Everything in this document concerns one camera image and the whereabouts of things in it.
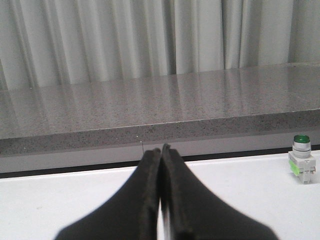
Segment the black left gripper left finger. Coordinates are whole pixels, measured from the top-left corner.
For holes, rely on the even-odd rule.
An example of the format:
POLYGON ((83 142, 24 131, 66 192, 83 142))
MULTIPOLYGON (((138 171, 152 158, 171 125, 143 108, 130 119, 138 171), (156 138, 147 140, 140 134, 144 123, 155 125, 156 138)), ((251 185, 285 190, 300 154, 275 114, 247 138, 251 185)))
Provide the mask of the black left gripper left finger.
POLYGON ((159 148, 147 150, 124 185, 96 210, 62 229, 57 240, 155 240, 159 148))

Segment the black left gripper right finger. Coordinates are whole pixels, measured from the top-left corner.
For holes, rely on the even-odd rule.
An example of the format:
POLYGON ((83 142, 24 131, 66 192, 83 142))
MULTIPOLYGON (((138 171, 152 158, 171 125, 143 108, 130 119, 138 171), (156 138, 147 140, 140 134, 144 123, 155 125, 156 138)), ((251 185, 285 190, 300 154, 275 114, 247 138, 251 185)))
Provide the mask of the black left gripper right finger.
POLYGON ((161 210, 170 240, 275 240, 266 225, 212 193, 187 167, 176 149, 161 152, 161 210))

